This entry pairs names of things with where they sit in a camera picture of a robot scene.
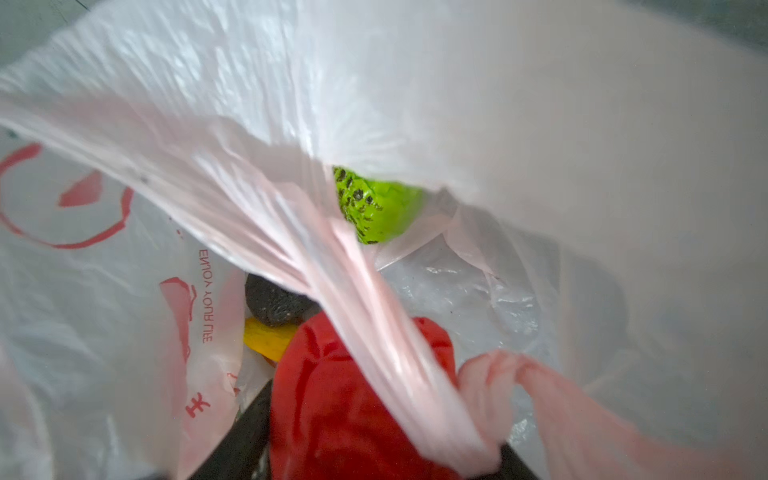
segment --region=clear plastic bag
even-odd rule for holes
[[[97,170],[0,159],[0,476],[188,476],[237,412],[243,272]]]
[[[0,123],[319,300],[463,475],[496,466],[517,382],[552,478],[762,478],[766,84],[761,52],[606,0],[112,1],[0,74]],[[446,243],[489,285],[522,265],[553,356],[473,359],[459,395],[332,164],[447,188]]]

